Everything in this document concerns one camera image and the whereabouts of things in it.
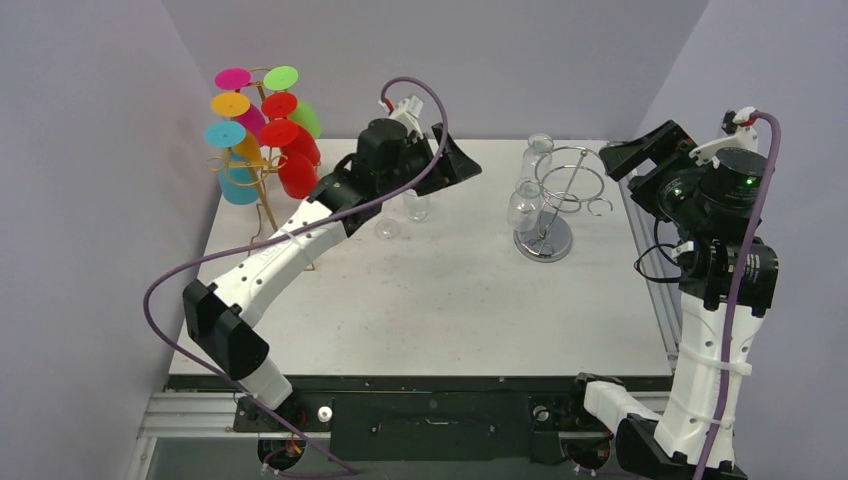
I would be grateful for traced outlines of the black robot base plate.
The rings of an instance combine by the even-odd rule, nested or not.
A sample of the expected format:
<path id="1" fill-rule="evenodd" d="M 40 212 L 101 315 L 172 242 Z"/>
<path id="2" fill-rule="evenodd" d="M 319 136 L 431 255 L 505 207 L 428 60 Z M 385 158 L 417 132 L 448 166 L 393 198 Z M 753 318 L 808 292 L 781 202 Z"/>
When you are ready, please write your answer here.
<path id="1" fill-rule="evenodd" d="M 279 418 L 236 402 L 232 427 L 257 433 L 258 450 L 285 447 L 292 462 L 305 442 L 325 437 L 348 462 L 489 461 L 525 458 L 593 468 L 625 452 L 629 437 L 582 410 L 584 377 L 294 375 Z"/>

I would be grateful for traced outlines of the red upper plastic wine glass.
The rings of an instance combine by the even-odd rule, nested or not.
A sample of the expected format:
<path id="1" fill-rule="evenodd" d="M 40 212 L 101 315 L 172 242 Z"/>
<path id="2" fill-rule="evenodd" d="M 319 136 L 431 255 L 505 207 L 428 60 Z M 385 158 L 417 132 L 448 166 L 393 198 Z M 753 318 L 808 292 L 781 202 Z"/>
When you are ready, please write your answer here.
<path id="1" fill-rule="evenodd" d="M 284 154 L 304 156 L 314 167 L 321 163 L 321 153 L 307 130 L 288 119 L 269 119 L 260 130 L 260 143 L 278 148 Z"/>

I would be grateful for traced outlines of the clear glass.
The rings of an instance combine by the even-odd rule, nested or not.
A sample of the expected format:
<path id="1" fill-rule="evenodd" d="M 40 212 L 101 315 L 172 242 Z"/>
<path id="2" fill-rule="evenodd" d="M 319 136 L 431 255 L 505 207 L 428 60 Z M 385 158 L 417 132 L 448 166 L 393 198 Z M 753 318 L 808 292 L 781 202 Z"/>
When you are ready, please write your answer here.
<path id="1" fill-rule="evenodd" d="M 530 231 L 538 222 L 542 204 L 539 183 L 531 179 L 520 180 L 509 199 L 507 223 L 514 232 Z"/>
<path id="2" fill-rule="evenodd" d="M 547 134 L 531 135 L 522 155 L 519 181 L 542 179 L 551 169 L 554 148 L 554 140 Z"/>
<path id="3" fill-rule="evenodd" d="M 403 193 L 402 201 L 406 217 L 411 221 L 422 222 L 428 217 L 430 209 L 428 196 L 421 196 L 410 189 Z"/>

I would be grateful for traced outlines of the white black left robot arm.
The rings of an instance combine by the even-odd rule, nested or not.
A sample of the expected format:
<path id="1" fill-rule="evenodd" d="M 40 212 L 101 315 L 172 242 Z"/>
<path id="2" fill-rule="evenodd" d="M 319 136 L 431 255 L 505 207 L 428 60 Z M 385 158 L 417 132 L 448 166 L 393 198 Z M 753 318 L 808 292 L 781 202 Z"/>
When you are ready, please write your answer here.
<path id="1" fill-rule="evenodd" d="M 194 280 L 184 288 L 188 336 L 260 402 L 259 416 L 272 429 L 291 427 L 299 405 L 255 326 L 309 264 L 377 216 L 387 195 L 413 190 L 426 196 L 481 174 L 442 124 L 432 131 L 437 149 L 397 120 L 371 121 L 355 151 L 318 181 L 269 246 L 208 284 Z"/>

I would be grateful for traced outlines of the clear champagne flute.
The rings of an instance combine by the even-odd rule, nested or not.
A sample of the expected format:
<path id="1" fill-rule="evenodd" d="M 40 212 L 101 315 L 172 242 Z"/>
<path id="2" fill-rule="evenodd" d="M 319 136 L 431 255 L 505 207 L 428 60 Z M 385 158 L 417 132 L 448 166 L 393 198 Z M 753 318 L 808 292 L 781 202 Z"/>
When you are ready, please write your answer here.
<path id="1" fill-rule="evenodd" d="M 385 202 L 381 205 L 381 212 L 378 215 L 374 226 L 374 234 L 378 239 L 390 240 L 396 238 L 400 233 L 399 222 L 391 216 L 390 203 Z"/>

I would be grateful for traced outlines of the aluminium rail right side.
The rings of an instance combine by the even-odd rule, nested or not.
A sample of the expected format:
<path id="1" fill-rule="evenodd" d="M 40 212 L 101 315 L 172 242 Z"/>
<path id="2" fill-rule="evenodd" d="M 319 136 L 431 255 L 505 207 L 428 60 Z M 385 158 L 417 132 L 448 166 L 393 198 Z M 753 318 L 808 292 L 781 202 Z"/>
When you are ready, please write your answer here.
<path id="1" fill-rule="evenodd" d="M 642 174 L 643 170 L 652 167 L 650 161 L 641 164 L 637 169 L 626 175 L 618 182 L 621 192 L 624 210 L 627 214 L 634 244 L 636 246 L 636 257 L 647 251 L 655 244 L 654 217 L 639 207 L 630 197 L 628 188 L 629 181 L 636 175 Z M 653 278 L 670 278 L 676 276 L 679 270 L 668 262 L 661 254 L 670 254 L 669 248 L 657 247 L 652 249 L 640 262 L 641 271 Z M 645 280 L 637 275 L 647 286 L 651 305 L 656 316 L 665 354 L 672 371 L 675 371 L 679 358 L 679 343 L 682 339 L 682 313 L 680 307 L 680 292 L 676 284 L 659 284 Z"/>

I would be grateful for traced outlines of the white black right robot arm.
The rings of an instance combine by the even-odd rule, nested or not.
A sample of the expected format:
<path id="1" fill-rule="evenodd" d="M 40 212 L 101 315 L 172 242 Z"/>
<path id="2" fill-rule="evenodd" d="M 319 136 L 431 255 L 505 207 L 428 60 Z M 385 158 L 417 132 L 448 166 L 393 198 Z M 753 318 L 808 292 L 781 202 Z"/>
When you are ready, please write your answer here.
<path id="1" fill-rule="evenodd" d="M 754 113 L 731 113 L 723 136 L 697 144 L 674 121 L 600 150 L 606 174 L 675 226 L 681 338 L 667 404 L 656 413 L 618 380 L 583 374 L 564 400 L 578 427 L 611 433 L 620 467 L 648 479 L 740 479 L 736 408 L 748 354 L 772 306 L 779 263 L 756 234 L 774 173 Z"/>

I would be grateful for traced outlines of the red lower plastic wine glass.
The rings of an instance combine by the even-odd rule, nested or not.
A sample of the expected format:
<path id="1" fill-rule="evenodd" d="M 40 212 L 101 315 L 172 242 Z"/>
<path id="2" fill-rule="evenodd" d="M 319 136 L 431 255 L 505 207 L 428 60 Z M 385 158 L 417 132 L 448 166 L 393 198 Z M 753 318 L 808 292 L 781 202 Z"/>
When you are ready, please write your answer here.
<path id="1" fill-rule="evenodd" d="M 281 152 L 277 174 L 283 189 L 290 197 L 304 199 L 317 185 L 317 167 L 304 156 Z"/>

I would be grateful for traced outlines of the chrome round glass rack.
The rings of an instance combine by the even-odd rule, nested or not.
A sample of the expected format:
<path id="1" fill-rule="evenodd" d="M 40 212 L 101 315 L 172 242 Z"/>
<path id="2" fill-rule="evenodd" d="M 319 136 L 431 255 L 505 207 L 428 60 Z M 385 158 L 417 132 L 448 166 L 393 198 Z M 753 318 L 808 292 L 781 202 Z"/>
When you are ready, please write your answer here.
<path id="1" fill-rule="evenodd" d="M 577 163 L 552 167 L 553 155 L 559 151 L 578 152 Z M 588 148 L 573 145 L 560 146 L 542 153 L 534 164 L 533 176 L 529 177 L 529 181 L 540 191 L 539 198 L 542 204 L 535 214 L 536 223 L 533 227 L 523 232 L 515 231 L 513 234 L 516 247 L 528 259 L 540 263 L 553 263 L 562 260 L 571 252 L 574 235 L 566 222 L 567 214 L 577 213 L 585 207 L 591 215 L 600 216 L 600 213 L 593 213 L 591 210 L 591 204 L 595 201 L 604 201 L 609 205 L 610 210 L 613 210 L 612 204 L 602 197 L 605 189 L 602 175 L 583 165 L 589 156 L 600 159 L 597 152 Z M 567 184 L 564 187 L 548 188 L 546 183 L 554 174 L 562 170 L 571 171 Z M 581 170 L 591 173 L 599 181 L 600 187 L 595 195 L 582 198 L 571 192 L 571 187 Z"/>

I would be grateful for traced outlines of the green plastic wine glass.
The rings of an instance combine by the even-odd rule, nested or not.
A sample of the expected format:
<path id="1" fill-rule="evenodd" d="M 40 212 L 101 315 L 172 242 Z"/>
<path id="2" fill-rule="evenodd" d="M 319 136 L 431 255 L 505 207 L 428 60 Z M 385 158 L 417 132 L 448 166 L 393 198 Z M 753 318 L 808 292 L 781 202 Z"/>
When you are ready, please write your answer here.
<path id="1" fill-rule="evenodd" d="M 288 119 L 305 128 L 314 138 L 322 136 L 322 125 L 312 105 L 291 91 L 299 80 L 299 71 L 290 65 L 270 69 L 262 78 L 262 86 L 271 92 L 261 104 L 269 119 Z"/>

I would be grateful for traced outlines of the red plastic wine glass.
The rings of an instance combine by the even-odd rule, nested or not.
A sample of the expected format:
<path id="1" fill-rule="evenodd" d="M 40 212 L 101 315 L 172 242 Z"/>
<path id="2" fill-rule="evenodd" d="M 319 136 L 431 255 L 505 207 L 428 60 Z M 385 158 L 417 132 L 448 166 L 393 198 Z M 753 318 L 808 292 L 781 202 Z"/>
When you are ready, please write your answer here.
<path id="1" fill-rule="evenodd" d="M 278 148 L 284 154 L 304 156 L 314 167 L 321 163 L 321 153 L 307 130 L 288 119 L 269 119 L 260 130 L 260 143 Z"/>
<path id="2" fill-rule="evenodd" d="M 317 167 L 304 156 L 281 152 L 277 174 L 283 189 L 290 197 L 304 199 L 317 185 Z"/>

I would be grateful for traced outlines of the magenta plastic wine glass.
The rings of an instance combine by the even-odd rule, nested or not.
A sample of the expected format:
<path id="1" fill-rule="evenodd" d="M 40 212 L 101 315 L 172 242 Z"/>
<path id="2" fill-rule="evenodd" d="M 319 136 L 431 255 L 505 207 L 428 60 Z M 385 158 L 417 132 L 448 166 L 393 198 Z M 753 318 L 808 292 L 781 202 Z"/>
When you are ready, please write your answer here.
<path id="1" fill-rule="evenodd" d="M 245 94 L 245 89 L 253 86 L 252 73 L 244 68 L 224 69 L 215 76 L 214 84 L 221 92 L 210 101 L 212 111 L 239 123 L 259 139 L 266 119 Z"/>

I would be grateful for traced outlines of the cyan plastic wine glass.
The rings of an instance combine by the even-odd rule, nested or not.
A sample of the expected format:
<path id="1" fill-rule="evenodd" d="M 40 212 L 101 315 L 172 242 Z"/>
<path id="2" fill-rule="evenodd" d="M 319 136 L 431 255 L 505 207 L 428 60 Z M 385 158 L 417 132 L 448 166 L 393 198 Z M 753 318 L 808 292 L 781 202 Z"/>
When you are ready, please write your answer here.
<path id="1" fill-rule="evenodd" d="M 217 172 L 223 198 L 234 205 L 249 205 L 259 200 L 254 180 L 246 166 L 236 166 L 245 159 L 229 149 L 221 149 L 224 158 L 212 160 L 212 170 Z"/>

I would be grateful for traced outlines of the orange plastic wine glass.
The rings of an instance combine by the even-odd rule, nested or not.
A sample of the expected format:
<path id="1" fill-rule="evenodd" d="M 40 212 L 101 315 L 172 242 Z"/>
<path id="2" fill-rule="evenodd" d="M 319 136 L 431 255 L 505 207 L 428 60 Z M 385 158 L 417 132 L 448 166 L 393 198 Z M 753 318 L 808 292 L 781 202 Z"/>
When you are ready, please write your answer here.
<path id="1" fill-rule="evenodd" d="M 262 160 L 258 140 L 242 125 L 226 117 L 211 124 L 204 138 L 209 145 L 229 149 L 251 164 L 257 165 Z"/>

